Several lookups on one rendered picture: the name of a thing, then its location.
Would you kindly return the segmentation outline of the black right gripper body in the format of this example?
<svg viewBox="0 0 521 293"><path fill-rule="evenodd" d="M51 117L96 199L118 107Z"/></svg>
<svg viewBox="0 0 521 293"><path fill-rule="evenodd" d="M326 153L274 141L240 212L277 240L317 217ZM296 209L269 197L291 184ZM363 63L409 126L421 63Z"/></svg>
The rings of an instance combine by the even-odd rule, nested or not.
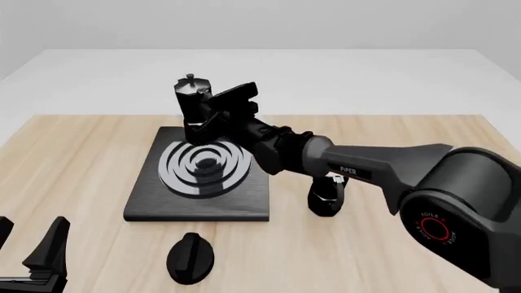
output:
<svg viewBox="0 0 521 293"><path fill-rule="evenodd" d="M223 134L240 146L252 146L260 137L258 131L260 124L256 119L257 112L256 103L247 103L221 112Z"/></svg>

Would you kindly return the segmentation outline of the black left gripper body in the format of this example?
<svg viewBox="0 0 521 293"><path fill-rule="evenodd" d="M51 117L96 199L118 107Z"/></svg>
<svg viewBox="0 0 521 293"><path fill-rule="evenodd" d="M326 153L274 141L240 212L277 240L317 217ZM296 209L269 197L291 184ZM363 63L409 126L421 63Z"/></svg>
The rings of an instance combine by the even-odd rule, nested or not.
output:
<svg viewBox="0 0 521 293"><path fill-rule="evenodd" d="M0 293L63 293L67 282L59 275L46 279L0 278Z"/></svg>

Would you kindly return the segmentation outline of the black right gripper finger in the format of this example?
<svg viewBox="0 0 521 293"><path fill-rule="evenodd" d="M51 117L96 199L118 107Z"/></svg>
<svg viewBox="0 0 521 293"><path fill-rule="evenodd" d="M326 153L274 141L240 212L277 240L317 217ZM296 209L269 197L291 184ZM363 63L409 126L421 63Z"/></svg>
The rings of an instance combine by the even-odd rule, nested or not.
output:
<svg viewBox="0 0 521 293"><path fill-rule="evenodd" d="M190 122L189 131L194 134L222 134L220 115L213 114L204 122Z"/></svg>

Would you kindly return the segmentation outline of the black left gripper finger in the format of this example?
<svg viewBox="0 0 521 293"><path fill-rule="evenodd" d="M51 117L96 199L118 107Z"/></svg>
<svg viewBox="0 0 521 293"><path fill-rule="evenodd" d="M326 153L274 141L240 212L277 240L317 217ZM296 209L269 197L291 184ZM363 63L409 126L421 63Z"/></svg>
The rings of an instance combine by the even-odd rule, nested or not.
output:
<svg viewBox="0 0 521 293"><path fill-rule="evenodd" d="M34 251L22 262L30 274L51 274L66 277L66 248L70 222L57 216Z"/></svg>
<svg viewBox="0 0 521 293"><path fill-rule="evenodd" d="M14 227L14 223L6 216L0 216L0 250L6 243L10 233Z"/></svg>

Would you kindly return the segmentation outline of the flat black stove plate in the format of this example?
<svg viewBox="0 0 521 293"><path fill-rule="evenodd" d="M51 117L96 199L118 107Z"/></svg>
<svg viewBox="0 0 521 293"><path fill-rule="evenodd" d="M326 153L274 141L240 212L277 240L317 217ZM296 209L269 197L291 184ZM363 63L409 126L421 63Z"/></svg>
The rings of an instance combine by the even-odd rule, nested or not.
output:
<svg viewBox="0 0 521 293"><path fill-rule="evenodd" d="M224 138L194 146L158 129L123 210L126 221L269 221L269 178Z"/></svg>

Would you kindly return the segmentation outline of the round black stove knob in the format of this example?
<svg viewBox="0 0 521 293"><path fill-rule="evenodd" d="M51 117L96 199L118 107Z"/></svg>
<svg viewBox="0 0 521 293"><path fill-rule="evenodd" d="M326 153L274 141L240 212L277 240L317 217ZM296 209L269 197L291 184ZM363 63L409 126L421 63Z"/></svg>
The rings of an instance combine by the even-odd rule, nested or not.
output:
<svg viewBox="0 0 521 293"><path fill-rule="evenodd" d="M194 285L212 271L215 254L211 243L199 234L186 233L170 249L166 267L172 280L181 285Z"/></svg>

